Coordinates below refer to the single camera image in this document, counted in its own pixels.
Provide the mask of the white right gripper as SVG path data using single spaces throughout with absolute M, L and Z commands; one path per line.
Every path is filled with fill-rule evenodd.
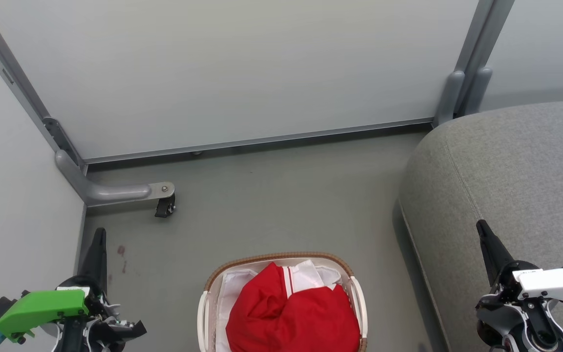
M 476 330 L 491 352 L 563 352 L 563 268 L 525 269 L 485 219 L 476 223 L 491 291 L 476 304 Z

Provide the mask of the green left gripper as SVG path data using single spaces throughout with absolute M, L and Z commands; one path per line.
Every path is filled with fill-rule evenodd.
M 141 321 L 121 319 L 120 305 L 108 300 L 105 228 L 95 230 L 77 274 L 54 290 L 0 298 L 0 345 L 22 345 L 42 328 L 56 339 L 54 352 L 122 352 L 128 341 L 147 334 Z

